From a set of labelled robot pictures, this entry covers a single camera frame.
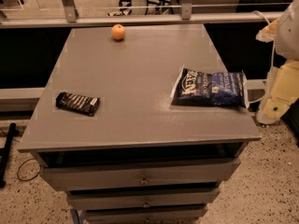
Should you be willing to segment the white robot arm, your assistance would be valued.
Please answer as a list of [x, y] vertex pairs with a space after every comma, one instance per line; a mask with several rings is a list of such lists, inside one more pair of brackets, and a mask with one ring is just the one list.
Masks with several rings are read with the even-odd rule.
[[299, 98], [299, 0], [293, 0], [278, 19], [258, 32], [256, 39], [273, 42], [276, 54], [286, 59], [280, 68], [270, 68], [256, 115], [260, 123], [273, 124]]

